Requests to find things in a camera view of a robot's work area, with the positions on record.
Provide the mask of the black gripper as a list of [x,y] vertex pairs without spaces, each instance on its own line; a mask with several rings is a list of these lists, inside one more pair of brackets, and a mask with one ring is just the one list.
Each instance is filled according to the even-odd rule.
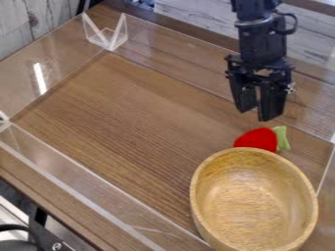
[[[287,61],[287,36],[296,27],[287,28],[293,14],[237,14],[239,54],[229,55],[227,78],[236,109],[244,113],[257,105],[260,122],[283,115],[287,93],[292,88],[293,65]],[[260,86],[256,101],[255,87]]]

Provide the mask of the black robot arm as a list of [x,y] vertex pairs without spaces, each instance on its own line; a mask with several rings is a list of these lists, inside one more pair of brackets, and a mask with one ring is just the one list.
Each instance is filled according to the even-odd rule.
[[283,0],[231,0],[236,13],[239,54],[228,55],[225,71],[236,109],[257,109],[257,120],[283,115],[293,91],[295,66],[287,60],[287,36],[297,30],[297,17],[283,13]]

